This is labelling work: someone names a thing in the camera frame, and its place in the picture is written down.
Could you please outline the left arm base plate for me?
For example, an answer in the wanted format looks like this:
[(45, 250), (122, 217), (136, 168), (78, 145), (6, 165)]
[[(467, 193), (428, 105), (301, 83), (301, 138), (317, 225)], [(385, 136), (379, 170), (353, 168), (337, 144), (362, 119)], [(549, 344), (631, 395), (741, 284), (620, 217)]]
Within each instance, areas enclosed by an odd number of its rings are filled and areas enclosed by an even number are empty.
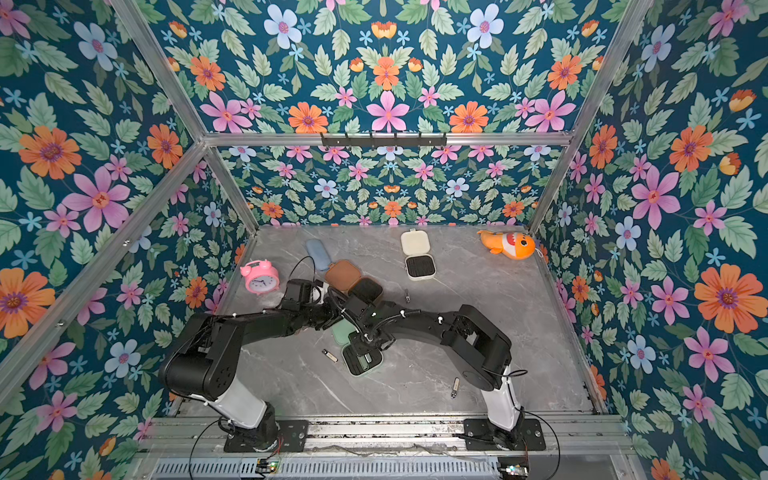
[(254, 429), (222, 426), (227, 433), (226, 453), (297, 453), (304, 450), (309, 422), (305, 420), (265, 420)]

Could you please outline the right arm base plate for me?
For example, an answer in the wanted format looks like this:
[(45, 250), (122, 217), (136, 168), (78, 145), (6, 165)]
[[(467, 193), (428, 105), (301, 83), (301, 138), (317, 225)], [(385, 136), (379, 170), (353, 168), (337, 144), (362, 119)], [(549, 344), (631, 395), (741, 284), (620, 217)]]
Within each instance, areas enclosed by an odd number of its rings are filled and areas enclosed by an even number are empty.
[(487, 419), (465, 419), (463, 431), (455, 437), (465, 442), (469, 451), (544, 451), (547, 446), (541, 422), (523, 419), (512, 431), (493, 425)]

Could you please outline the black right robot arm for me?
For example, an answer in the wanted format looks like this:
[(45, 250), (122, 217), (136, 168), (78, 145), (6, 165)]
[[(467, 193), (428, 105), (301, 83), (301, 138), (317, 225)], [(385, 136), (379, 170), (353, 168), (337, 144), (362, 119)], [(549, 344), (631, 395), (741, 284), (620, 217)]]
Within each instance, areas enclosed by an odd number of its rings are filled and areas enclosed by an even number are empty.
[(378, 366), (383, 352), (398, 340), (437, 346), (460, 378), (482, 391), (495, 429), (510, 434), (518, 427), (523, 414), (511, 385), (511, 341), (475, 307), (435, 313), (351, 296), (340, 307), (340, 317), (355, 327), (342, 350), (352, 375)]

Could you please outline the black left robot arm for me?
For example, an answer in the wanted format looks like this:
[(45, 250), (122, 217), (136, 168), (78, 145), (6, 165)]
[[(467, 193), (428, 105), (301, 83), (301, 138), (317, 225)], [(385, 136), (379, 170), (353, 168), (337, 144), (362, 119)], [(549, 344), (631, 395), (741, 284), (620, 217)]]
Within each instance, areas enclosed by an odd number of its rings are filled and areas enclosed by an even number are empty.
[(275, 307), (246, 314), (197, 313), (172, 343), (158, 378), (176, 395), (213, 401), (233, 384), (244, 346), (327, 329), (340, 311), (320, 281), (294, 279)]

